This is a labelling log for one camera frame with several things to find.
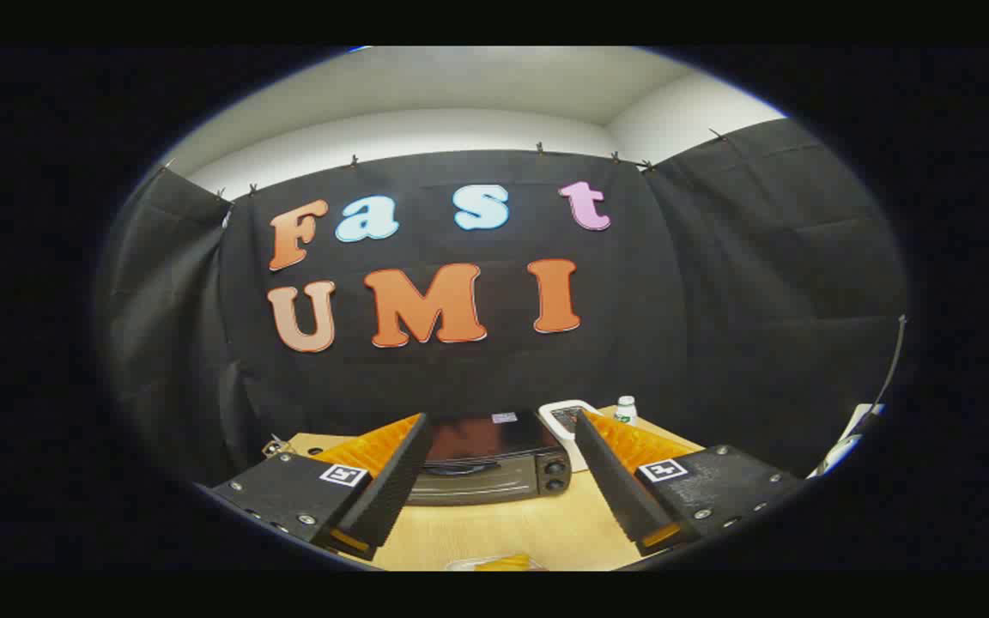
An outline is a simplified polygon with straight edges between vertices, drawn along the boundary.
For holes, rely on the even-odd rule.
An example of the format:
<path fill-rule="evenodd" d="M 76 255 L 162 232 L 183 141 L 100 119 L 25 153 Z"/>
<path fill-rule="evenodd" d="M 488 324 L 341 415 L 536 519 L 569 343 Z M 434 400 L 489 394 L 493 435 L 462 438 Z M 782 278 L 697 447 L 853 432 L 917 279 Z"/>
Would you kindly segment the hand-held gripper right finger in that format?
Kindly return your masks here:
<path fill-rule="evenodd" d="M 741 529 L 802 486 L 801 478 L 735 446 L 690 449 L 593 412 L 574 414 L 574 442 L 642 556 Z"/>

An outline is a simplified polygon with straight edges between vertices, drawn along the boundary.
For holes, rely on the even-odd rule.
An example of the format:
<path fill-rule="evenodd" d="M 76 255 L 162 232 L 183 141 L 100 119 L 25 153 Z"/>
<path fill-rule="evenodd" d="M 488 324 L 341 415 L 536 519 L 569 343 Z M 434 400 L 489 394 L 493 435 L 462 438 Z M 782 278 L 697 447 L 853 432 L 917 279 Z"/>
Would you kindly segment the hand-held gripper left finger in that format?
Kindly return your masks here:
<path fill-rule="evenodd" d="M 417 414 L 315 454 L 286 443 L 211 495 L 292 540 L 371 560 L 407 504 L 432 438 L 428 416 Z"/>

